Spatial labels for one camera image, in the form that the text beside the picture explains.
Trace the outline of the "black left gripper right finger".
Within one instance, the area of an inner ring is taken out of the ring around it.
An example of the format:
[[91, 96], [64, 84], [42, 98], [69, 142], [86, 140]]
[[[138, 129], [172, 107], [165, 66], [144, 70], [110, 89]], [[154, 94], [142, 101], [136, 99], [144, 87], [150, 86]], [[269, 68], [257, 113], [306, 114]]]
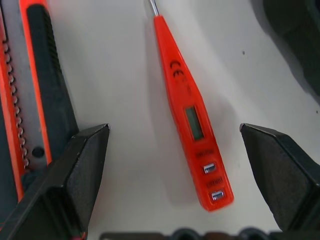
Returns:
[[240, 125], [254, 180], [282, 231], [320, 231], [320, 164], [289, 135]]

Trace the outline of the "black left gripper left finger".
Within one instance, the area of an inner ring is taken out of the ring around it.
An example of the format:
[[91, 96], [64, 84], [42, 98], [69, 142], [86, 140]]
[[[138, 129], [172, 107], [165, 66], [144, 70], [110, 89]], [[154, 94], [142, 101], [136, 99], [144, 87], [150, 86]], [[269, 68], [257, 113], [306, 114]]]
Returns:
[[4, 222], [0, 240], [85, 240], [109, 135], [105, 123], [73, 136]]

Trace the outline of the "orange black utility knife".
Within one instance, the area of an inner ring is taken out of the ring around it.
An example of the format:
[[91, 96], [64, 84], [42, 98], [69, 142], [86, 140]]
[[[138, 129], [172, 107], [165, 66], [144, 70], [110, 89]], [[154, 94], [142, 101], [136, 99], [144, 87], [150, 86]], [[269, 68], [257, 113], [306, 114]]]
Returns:
[[47, 0], [0, 0], [0, 197], [18, 203], [78, 131]]

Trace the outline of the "orange voltage tester pen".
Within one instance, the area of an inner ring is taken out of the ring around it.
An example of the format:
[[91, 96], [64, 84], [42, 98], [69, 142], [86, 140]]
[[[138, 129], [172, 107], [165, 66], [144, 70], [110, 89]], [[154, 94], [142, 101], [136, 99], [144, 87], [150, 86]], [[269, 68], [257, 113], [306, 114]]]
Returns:
[[208, 212], [230, 205], [234, 194], [197, 84], [156, 0], [149, 0], [167, 99], [201, 206]]

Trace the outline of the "black plastic tool case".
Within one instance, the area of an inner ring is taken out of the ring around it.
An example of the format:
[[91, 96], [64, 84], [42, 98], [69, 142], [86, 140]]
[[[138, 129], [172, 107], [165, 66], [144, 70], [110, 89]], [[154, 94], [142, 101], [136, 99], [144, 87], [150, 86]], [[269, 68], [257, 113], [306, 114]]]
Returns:
[[263, 30], [299, 62], [320, 97], [320, 0], [249, 0]]

